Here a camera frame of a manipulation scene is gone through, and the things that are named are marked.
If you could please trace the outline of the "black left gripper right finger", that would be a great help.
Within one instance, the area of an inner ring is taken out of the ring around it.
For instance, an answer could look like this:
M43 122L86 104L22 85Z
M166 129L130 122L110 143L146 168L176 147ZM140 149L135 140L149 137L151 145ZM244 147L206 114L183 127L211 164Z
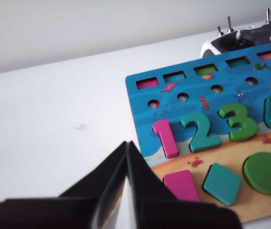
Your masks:
M127 143L127 176L139 229L240 229L237 214L214 204L177 199Z

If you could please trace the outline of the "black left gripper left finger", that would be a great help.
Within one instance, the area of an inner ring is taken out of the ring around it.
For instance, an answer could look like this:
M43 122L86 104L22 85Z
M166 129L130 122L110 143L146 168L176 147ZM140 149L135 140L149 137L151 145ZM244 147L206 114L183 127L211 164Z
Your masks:
M17 198L0 202L0 229L113 228L125 177L123 142L93 171L53 198Z

